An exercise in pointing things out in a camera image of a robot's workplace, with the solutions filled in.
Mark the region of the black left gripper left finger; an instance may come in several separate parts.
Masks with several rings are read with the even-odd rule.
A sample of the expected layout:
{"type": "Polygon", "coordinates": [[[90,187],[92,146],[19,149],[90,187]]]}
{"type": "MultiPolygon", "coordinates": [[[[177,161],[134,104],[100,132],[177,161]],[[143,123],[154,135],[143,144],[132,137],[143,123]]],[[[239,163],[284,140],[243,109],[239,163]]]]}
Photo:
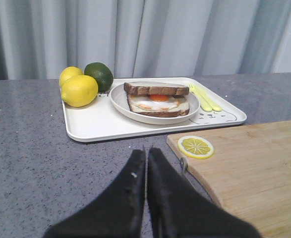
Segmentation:
{"type": "Polygon", "coordinates": [[[139,238],[146,153],[133,150],[115,180],[91,203],[44,234],[46,238],[139,238]]]}

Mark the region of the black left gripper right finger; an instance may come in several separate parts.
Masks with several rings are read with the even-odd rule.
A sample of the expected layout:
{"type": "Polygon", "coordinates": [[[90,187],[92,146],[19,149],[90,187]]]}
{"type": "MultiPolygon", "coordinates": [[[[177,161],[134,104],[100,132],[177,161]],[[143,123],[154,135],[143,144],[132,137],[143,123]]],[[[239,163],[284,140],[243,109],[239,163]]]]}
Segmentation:
{"type": "Polygon", "coordinates": [[[148,156],[147,200],[155,238],[259,238],[260,233],[200,195],[162,151],[148,156]]]}

